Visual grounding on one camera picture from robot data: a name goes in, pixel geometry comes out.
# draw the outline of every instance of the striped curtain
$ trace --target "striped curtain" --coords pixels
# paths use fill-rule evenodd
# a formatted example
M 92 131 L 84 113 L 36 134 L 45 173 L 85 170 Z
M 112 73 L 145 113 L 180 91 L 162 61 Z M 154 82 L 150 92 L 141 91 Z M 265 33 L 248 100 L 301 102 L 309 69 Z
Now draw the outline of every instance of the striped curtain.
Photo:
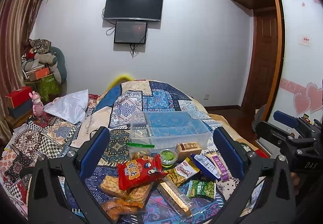
M 27 46 L 41 1 L 0 1 L 0 145 L 6 145 L 12 136 L 4 120 L 8 115 L 4 99 L 25 85 L 20 57 Z

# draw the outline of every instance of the blue patterned quilt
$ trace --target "blue patterned quilt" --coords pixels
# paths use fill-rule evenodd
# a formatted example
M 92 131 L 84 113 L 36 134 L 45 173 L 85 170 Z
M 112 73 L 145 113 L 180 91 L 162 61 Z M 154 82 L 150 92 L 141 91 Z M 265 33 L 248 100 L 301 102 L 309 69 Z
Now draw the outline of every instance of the blue patterned quilt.
M 197 101 L 169 84 L 138 80 L 118 85 L 97 99 L 89 99 L 84 123 L 73 125 L 57 117 L 44 118 L 46 127 L 41 127 L 32 121 L 12 137 L 0 160 L 0 184 L 4 187 L 12 202 L 27 218 L 26 198 L 28 197 L 28 184 L 31 175 L 24 179 L 19 178 L 19 171 L 26 166 L 34 165 L 39 154 L 45 154 L 49 158 L 62 157 L 70 150 L 78 148 L 89 140 L 100 126 L 110 130 L 110 142 L 102 155 L 93 175 L 84 181 L 98 203 L 110 199 L 101 192 L 99 184 L 105 175 L 116 176 L 117 163 L 123 163 L 129 159 L 129 150 L 126 143 L 130 142 L 130 119 L 134 111 L 147 112 L 174 112 L 194 111 L 212 132 L 221 126 L 210 118 L 206 110 Z M 218 152 L 213 140 L 209 139 L 208 150 Z M 64 177 L 59 178 L 63 192 L 73 212 L 82 215 L 75 200 L 69 191 Z M 200 213 L 186 223 L 203 223 L 216 215 L 228 200 L 239 180 L 229 179 L 227 182 L 216 182 L 217 194 L 213 201 L 196 198 L 194 204 L 200 209 Z M 186 193 L 188 183 L 180 189 Z M 259 185 L 246 205 L 245 213 L 249 213 L 260 193 Z M 147 224 L 175 224 L 179 223 L 179 216 L 165 202 L 157 190 L 153 190 L 146 204 L 146 214 L 141 216 L 139 223 Z

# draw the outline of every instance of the red box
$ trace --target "red box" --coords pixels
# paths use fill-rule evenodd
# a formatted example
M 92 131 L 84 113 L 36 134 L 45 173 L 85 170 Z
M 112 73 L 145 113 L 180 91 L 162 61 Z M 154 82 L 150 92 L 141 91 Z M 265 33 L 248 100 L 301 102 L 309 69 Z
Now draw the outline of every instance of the red box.
M 6 95 L 5 102 L 7 104 L 7 107 L 16 108 L 17 106 L 20 106 L 28 99 L 30 99 L 29 93 L 31 93 L 31 87 L 24 86 L 21 89 L 15 90 Z
M 40 69 L 40 70 L 37 70 L 36 72 L 33 72 L 29 75 L 29 81 L 35 81 L 35 80 L 38 80 L 44 76 L 47 76 L 49 75 L 49 68 L 46 67 L 46 68 L 43 68 L 43 69 Z

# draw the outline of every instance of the pink heart sticker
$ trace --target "pink heart sticker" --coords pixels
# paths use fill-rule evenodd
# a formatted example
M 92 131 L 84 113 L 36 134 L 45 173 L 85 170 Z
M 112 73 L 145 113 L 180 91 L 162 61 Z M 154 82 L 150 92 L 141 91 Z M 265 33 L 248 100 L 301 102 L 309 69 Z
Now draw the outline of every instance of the pink heart sticker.
M 323 108 L 322 98 L 323 89 L 319 89 L 314 83 L 308 83 L 306 87 L 306 96 L 311 99 L 311 114 Z
M 305 113 L 311 107 L 311 99 L 307 96 L 303 96 L 301 93 L 296 93 L 293 100 L 297 115 Z

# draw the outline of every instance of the gift box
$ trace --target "gift box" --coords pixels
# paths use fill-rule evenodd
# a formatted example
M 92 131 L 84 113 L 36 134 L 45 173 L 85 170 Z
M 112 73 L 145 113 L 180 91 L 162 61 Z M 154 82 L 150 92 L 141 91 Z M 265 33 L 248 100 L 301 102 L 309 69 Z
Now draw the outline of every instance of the gift box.
M 31 87 L 24 86 L 21 89 L 15 90 L 5 96 L 5 102 L 7 107 L 16 108 L 22 103 L 30 99 L 29 93 L 31 93 Z
M 21 117 L 25 113 L 29 113 L 33 108 L 33 101 L 29 98 L 26 102 L 22 103 L 20 106 L 16 108 L 8 107 L 9 115 L 13 118 L 17 119 Z
M 33 73 L 31 73 L 29 75 L 29 81 L 35 81 L 35 80 L 38 80 L 44 76 L 47 76 L 49 75 L 49 68 L 46 67 L 46 68 L 43 68 L 43 69 L 40 69 L 40 70 L 37 70 Z

